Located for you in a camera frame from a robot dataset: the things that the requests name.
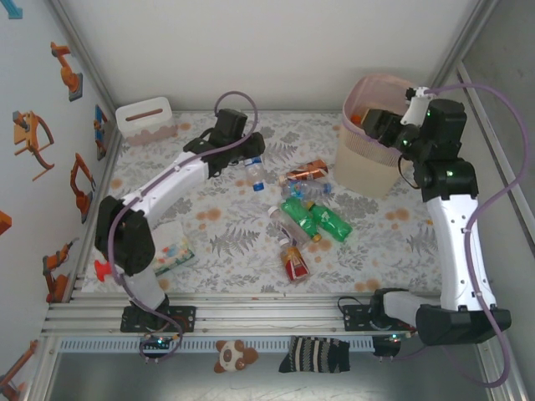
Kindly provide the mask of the clear bottle blue cap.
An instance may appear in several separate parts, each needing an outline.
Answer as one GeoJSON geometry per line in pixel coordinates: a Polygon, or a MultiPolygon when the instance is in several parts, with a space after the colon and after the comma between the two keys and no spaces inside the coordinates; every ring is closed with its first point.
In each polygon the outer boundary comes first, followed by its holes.
{"type": "Polygon", "coordinates": [[[264,190],[265,169],[260,156],[243,161],[247,183],[255,192],[264,190]]]}

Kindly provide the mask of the brown copper label bottle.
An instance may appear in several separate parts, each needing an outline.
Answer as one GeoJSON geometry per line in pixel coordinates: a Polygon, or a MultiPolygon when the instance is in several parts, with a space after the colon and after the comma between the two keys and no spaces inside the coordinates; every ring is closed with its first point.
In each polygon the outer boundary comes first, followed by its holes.
{"type": "Polygon", "coordinates": [[[290,180],[317,180],[329,174],[327,164],[321,160],[314,160],[305,165],[301,165],[278,177],[278,183],[283,185],[290,180]]]}

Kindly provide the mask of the green plastic bottle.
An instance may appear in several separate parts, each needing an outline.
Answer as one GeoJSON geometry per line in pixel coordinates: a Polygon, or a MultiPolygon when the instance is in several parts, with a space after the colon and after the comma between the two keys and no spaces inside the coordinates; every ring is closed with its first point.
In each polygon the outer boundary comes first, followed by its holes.
{"type": "Polygon", "coordinates": [[[308,201],[306,203],[306,208],[313,220],[327,231],[336,241],[343,242],[352,233],[352,226],[327,206],[308,201]]]}
{"type": "Polygon", "coordinates": [[[280,204],[280,206],[313,242],[319,242],[322,239],[316,222],[299,198],[288,197],[280,204]]]}

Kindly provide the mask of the clear bottle white cap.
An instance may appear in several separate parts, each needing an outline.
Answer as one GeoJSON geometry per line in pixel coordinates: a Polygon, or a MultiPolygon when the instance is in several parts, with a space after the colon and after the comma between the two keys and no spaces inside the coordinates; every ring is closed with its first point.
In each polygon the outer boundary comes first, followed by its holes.
{"type": "Polygon", "coordinates": [[[272,206],[267,210],[272,223],[277,229],[293,242],[299,249],[306,247],[311,239],[308,234],[278,206],[272,206]]]}

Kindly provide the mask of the red label bottle white cap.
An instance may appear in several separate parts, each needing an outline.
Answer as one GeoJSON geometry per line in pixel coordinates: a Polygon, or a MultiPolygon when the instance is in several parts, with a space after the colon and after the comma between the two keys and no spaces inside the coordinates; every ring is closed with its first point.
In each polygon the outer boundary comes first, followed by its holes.
{"type": "Polygon", "coordinates": [[[279,241],[280,258],[290,282],[299,282],[310,276],[310,270],[298,247],[288,238],[279,241]]]}

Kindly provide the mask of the pink laundry basket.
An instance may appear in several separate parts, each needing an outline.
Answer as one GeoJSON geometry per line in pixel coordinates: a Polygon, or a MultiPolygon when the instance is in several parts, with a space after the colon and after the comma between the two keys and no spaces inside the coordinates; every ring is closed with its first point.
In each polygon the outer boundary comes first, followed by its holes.
{"type": "Polygon", "coordinates": [[[394,166],[400,152],[368,137],[361,125],[355,124],[351,118],[359,116],[363,119],[370,109],[383,109],[402,115],[408,109],[405,92],[412,86],[411,82],[388,74],[369,74],[360,79],[343,104],[342,143],[368,160],[394,166]]]}

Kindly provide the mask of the pink tissue box white lid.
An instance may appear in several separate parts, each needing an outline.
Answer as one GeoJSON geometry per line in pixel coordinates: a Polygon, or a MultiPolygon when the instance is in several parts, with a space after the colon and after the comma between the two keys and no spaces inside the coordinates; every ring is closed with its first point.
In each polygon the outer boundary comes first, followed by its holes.
{"type": "Polygon", "coordinates": [[[130,146],[142,146],[177,133],[177,124],[166,97],[156,97],[119,107],[118,130],[130,146]]]}

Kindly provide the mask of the gray framed side panel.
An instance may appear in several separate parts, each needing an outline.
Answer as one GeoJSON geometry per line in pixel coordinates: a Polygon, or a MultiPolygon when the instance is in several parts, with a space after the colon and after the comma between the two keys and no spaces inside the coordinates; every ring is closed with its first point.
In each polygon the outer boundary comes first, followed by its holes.
{"type": "MultiPolygon", "coordinates": [[[[535,0],[495,1],[461,60],[459,78],[503,93],[527,126],[527,171],[508,198],[535,256],[535,0]]],[[[512,113],[495,95],[481,89],[465,93],[506,185],[521,168],[522,133],[512,113]]]]}

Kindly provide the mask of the floral table cloth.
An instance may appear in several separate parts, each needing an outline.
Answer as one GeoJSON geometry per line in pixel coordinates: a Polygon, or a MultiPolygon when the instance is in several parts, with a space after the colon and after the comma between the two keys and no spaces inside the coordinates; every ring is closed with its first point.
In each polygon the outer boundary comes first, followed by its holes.
{"type": "Polygon", "coordinates": [[[227,167],[182,195],[155,225],[179,221],[195,257],[160,276],[166,292],[372,292],[402,287],[436,292],[441,269],[433,223],[420,193],[403,180],[372,199],[333,185],[320,199],[353,231],[328,232],[301,252],[310,276],[289,281],[280,259],[281,232],[268,217],[280,203],[278,177],[321,159],[334,165],[340,117],[333,113],[263,113],[264,190],[247,183],[243,165],[227,167]]]}

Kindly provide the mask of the colourful soft tissue pack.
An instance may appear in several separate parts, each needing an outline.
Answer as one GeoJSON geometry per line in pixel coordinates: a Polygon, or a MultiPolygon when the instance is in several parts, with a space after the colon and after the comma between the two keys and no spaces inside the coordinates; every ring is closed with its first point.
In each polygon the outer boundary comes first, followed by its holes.
{"type": "Polygon", "coordinates": [[[194,248],[179,221],[159,224],[152,232],[152,238],[155,256],[150,266],[157,277],[195,257],[194,248]]]}

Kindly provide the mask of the aluminium front rails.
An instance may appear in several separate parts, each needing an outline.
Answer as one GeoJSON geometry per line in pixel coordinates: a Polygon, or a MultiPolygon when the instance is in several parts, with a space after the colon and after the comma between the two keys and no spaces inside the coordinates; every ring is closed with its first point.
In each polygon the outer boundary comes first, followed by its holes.
{"type": "MultiPolygon", "coordinates": [[[[196,308],[192,336],[334,336],[344,333],[341,293],[172,293],[172,306],[196,308]]],[[[43,336],[119,335],[128,298],[122,292],[76,291],[49,306],[43,336]]]]}

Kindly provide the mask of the brown white panda plush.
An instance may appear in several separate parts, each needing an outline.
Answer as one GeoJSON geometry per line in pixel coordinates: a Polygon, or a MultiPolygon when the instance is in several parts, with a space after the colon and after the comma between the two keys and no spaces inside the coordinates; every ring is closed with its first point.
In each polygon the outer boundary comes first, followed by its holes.
{"type": "Polygon", "coordinates": [[[219,340],[216,349],[218,360],[214,366],[215,373],[240,372],[259,358],[258,352],[248,348],[242,340],[219,340]]]}

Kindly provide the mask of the black striped sock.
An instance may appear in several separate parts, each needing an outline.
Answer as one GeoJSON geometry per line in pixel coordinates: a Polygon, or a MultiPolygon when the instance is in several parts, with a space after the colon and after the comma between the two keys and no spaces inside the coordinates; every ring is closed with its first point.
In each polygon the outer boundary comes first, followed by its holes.
{"type": "Polygon", "coordinates": [[[349,343],[336,338],[292,336],[280,373],[344,373],[350,370],[349,343]]]}

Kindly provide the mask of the aluminium frame post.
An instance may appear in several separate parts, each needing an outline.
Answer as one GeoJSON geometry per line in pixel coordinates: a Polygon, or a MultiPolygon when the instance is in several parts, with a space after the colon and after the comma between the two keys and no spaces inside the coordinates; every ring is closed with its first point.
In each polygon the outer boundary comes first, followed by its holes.
{"type": "Polygon", "coordinates": [[[461,25],[461,31],[456,35],[451,48],[446,53],[445,60],[438,71],[432,76],[432,87],[442,86],[456,70],[457,65],[464,59],[482,29],[487,25],[488,20],[500,1],[476,1],[475,7],[470,11],[467,20],[461,25]]]}
{"type": "Polygon", "coordinates": [[[76,24],[67,0],[43,1],[58,29],[66,39],[67,44],[74,50],[80,67],[88,74],[95,91],[104,101],[105,106],[110,112],[110,117],[115,119],[116,102],[112,97],[110,88],[105,82],[104,72],[97,65],[96,53],[90,49],[89,42],[83,35],[81,28],[76,24]]]}

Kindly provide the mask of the blue orange wall sticker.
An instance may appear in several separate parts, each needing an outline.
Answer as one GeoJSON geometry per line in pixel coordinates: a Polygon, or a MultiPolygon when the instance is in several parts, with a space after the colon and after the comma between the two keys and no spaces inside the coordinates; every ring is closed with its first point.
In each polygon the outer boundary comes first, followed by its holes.
{"type": "Polygon", "coordinates": [[[94,107],[94,142],[96,144],[97,160],[102,160],[107,153],[107,136],[108,119],[104,111],[98,106],[94,107]]]}

